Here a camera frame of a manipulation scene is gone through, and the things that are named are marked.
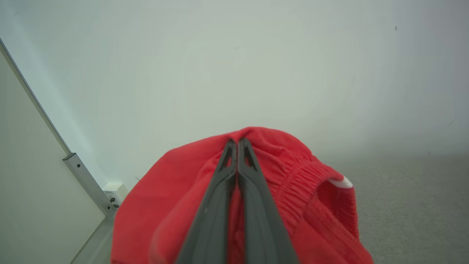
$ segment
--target gray floor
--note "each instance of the gray floor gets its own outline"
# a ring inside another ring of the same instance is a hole
[[[332,166],[356,187],[375,263],[469,263],[469,156]]]

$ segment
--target red cloth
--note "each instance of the red cloth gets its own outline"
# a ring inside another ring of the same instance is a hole
[[[229,138],[246,137],[256,153],[300,262],[368,264],[358,239],[355,192],[328,179],[344,177],[322,164],[297,138],[250,127],[167,152],[128,194],[113,233],[113,264],[173,263]],[[228,259],[244,263],[243,208],[230,204]]]

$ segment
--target metal bracket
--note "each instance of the metal bracket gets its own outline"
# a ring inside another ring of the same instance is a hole
[[[99,209],[101,209],[106,218],[108,220],[112,219],[117,209],[109,201],[103,190],[101,190],[101,187],[99,187],[98,183],[94,180],[80,157],[78,157],[78,154],[71,153],[65,157],[63,161]]]

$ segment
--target red garment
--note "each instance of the red garment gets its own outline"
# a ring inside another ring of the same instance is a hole
[[[358,239],[355,192],[297,138],[260,127],[214,136],[167,152],[128,194],[113,233],[113,264],[169,264],[177,257],[229,138],[246,137],[303,264],[368,264]],[[231,198],[228,259],[244,263],[240,192]]]

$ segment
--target metal strip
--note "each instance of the metal strip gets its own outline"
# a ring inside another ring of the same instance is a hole
[[[82,160],[76,153],[71,153],[63,159],[67,167],[73,173],[75,178],[80,182],[88,195],[93,199],[96,205],[101,209],[106,218],[110,219],[116,212],[113,204],[109,201],[106,194],[104,194],[101,187],[94,180],[91,173],[88,171]]]
[[[16,65],[15,61],[11,57],[10,53],[7,50],[7,47],[5,47],[5,44],[3,43],[1,38],[0,38],[0,51],[5,56],[5,59],[7,60],[8,64],[11,67],[11,70],[14,72],[14,74],[16,75],[18,80],[20,81],[20,84],[21,84],[21,86],[23,86],[24,91],[27,93],[27,95],[31,99],[32,103],[34,104],[34,106],[38,110],[41,117],[44,119],[45,123],[47,124],[47,126],[51,130],[54,137],[59,142],[60,146],[63,148],[63,150],[65,150],[67,155],[72,153],[70,151],[70,149],[68,148],[67,144],[65,143],[65,141],[63,141],[63,138],[60,136],[60,134],[57,131],[57,129],[55,128],[55,126],[52,124],[51,119],[49,119],[49,117],[45,113],[45,111],[42,108],[41,104],[39,103],[38,99],[36,98],[36,96],[32,92],[28,82],[26,82],[26,80],[24,79],[23,75],[21,74],[20,70],[18,69],[18,66]]]

